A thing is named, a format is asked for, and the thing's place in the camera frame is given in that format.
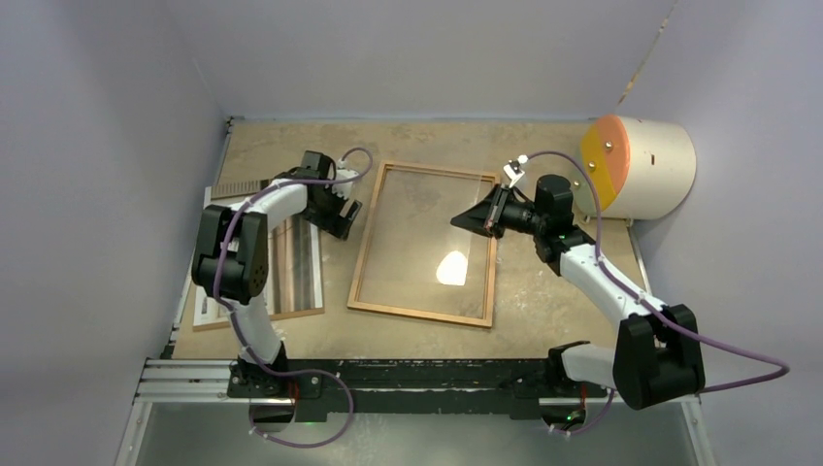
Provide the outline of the glossy photo print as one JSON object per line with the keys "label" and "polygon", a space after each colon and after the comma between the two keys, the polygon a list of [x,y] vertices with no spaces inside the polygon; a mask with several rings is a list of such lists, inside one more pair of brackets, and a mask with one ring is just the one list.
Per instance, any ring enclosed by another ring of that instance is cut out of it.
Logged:
{"label": "glossy photo print", "polygon": [[[204,207],[242,203],[268,186],[271,179],[222,183],[207,187]],[[324,308],[319,231],[300,216],[286,219],[270,231],[269,273],[261,297],[267,314]],[[220,310],[206,291],[194,286],[194,311]]]}

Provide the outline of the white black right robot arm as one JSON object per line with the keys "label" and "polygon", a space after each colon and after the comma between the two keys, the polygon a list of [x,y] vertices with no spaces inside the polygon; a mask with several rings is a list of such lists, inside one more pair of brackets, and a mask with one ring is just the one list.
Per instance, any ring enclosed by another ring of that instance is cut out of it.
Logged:
{"label": "white black right robot arm", "polygon": [[706,376],[694,313],[645,293],[611,266],[595,239],[575,224],[567,179],[540,177],[531,201],[518,200],[516,191],[494,185],[451,225],[486,238],[500,239],[508,230],[530,236],[539,260],[580,290],[616,331],[613,349],[587,341],[551,349],[547,387],[567,395],[582,382],[594,383],[635,410],[701,391]]}

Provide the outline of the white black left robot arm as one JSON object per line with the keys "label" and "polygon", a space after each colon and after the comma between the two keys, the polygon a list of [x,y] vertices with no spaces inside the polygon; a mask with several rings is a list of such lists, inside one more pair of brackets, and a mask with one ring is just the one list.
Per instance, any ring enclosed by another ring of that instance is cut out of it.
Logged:
{"label": "white black left robot arm", "polygon": [[276,176],[239,203],[210,204],[200,216],[190,269],[192,282],[228,314],[240,345],[238,366],[264,396],[286,391],[289,378],[301,376],[287,366],[282,339],[271,325],[262,293],[269,275],[269,235],[293,216],[344,240],[362,207],[351,198],[355,185],[374,166],[348,166],[348,150],[339,159],[305,151],[301,163]]}

